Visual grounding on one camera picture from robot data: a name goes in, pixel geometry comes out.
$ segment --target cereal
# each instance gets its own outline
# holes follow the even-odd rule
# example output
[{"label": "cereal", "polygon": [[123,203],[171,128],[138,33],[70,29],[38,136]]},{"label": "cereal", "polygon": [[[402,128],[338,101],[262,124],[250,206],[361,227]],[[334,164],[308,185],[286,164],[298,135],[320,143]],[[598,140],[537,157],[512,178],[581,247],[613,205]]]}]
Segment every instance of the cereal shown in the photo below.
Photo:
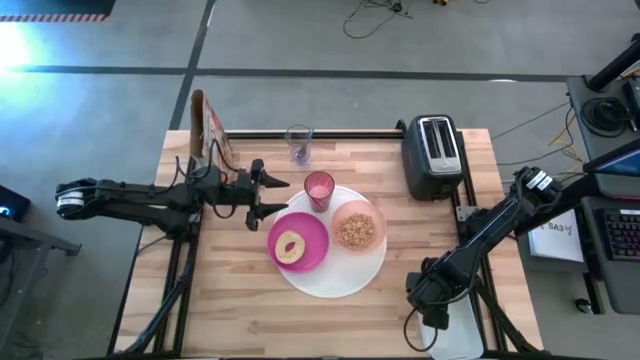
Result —
[{"label": "cereal", "polygon": [[365,250],[376,237],[373,218],[364,214],[353,214],[340,222],[336,240],[352,251]]}]

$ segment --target butcher block table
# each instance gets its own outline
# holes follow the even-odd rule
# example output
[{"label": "butcher block table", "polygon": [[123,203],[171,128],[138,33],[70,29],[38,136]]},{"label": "butcher block table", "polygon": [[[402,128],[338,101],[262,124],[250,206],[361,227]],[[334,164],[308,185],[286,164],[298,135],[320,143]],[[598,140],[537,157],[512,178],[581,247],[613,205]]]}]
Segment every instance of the butcher block table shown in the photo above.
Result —
[{"label": "butcher block table", "polygon": [[[504,194],[489,132],[461,131],[478,205],[490,208]],[[386,219],[386,258],[363,290],[343,298],[315,298],[290,285],[267,255],[265,244],[275,215],[265,219],[257,232],[251,232],[244,224],[246,208],[239,207],[234,216],[223,220],[206,206],[182,356],[424,356],[411,350],[402,335],[404,319],[411,310],[405,277],[419,271],[425,257],[438,257],[455,247],[458,239],[451,201],[418,202],[409,195],[400,140],[314,139],[311,163],[303,167],[291,163],[283,139],[231,140],[231,145],[237,165],[248,167],[253,159],[262,158],[269,174],[291,184],[262,191],[264,203],[286,202],[303,189],[304,179],[315,170],[329,172],[337,185],[364,195]],[[189,131],[167,132],[156,183],[168,185],[175,156],[186,167],[188,154]],[[465,199],[464,187],[459,190]],[[220,207],[221,213],[227,211]],[[145,229],[140,246],[161,235],[157,228]],[[129,346],[157,311],[170,249],[171,241],[164,240],[137,257],[116,350]],[[516,242],[505,239],[490,253],[489,260],[501,307],[525,338],[542,348]],[[493,348],[486,309],[483,319],[488,346]],[[175,316],[168,329],[165,347],[173,341]],[[409,338],[422,347],[415,320],[409,325]]]}]

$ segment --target clear glass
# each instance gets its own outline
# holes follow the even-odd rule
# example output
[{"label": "clear glass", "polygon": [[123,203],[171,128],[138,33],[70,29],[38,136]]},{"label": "clear glass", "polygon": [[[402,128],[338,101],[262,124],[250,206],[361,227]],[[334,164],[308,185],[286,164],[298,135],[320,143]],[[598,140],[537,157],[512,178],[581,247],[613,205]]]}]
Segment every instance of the clear glass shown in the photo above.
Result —
[{"label": "clear glass", "polygon": [[306,165],[311,159],[311,138],[313,130],[301,124],[293,125],[287,129],[284,135],[289,150],[291,161],[296,165]]}]

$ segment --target desk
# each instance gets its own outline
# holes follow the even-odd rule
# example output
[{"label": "desk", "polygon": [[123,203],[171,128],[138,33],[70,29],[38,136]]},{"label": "desk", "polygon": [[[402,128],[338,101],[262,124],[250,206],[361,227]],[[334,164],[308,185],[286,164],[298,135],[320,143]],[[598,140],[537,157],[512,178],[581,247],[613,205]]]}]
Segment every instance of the desk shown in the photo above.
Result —
[{"label": "desk", "polygon": [[[475,193],[480,206],[491,207],[504,195],[489,132],[463,130]],[[440,256],[457,244],[451,202],[417,202],[407,190],[399,140],[314,140],[311,164],[297,167],[283,140],[232,140],[235,161],[248,166],[265,161],[273,176],[291,183],[264,191],[263,202],[287,201],[302,189],[313,170],[327,170],[336,183],[366,196],[383,212],[388,250],[376,278],[358,293],[339,299],[318,299],[294,289],[268,258],[267,232],[274,216],[257,232],[245,228],[245,211],[228,220],[203,215],[200,245],[186,324],[183,356],[203,357],[408,357],[420,356],[402,337],[410,311],[405,277],[427,256]],[[174,156],[187,160],[189,132],[167,133],[157,183],[166,185],[174,173]],[[143,232],[141,245],[161,235]],[[126,299],[115,349],[124,349],[157,310],[164,286],[171,244],[161,242],[140,254]],[[516,243],[505,239],[490,254],[498,301],[516,327],[542,348]],[[485,329],[490,330],[483,312]],[[169,321],[169,331],[175,321]],[[411,340],[419,343],[414,322]],[[173,337],[167,337],[171,344]]]},{"label": "desk", "polygon": [[[5,289],[9,291],[5,303],[0,306],[0,357],[5,358],[11,351],[11,337],[18,318],[22,315],[31,291],[42,277],[42,269],[49,252],[60,249],[69,256],[77,256],[82,245],[3,217],[0,217],[0,240],[11,241],[14,244],[14,253],[10,256],[13,259],[0,264],[0,270],[3,271],[0,289],[3,292]],[[9,286],[9,277],[5,274],[11,271],[15,271],[15,277]]]}]

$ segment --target black toaster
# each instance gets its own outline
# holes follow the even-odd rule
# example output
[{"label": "black toaster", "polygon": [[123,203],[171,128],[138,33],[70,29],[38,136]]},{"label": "black toaster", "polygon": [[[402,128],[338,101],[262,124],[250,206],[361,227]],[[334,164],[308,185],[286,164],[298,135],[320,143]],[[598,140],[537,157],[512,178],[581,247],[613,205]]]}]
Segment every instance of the black toaster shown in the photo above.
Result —
[{"label": "black toaster", "polygon": [[449,198],[464,177],[456,127],[447,115],[418,116],[402,140],[402,163],[416,200]]}]

